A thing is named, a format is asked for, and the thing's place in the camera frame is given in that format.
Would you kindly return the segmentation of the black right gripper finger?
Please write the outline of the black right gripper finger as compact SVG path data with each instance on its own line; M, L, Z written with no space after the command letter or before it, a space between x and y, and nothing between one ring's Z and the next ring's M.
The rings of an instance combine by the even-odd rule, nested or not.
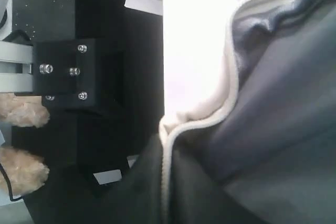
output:
M13 0L50 113L29 150L50 169L35 223L160 223L162 17L126 0Z

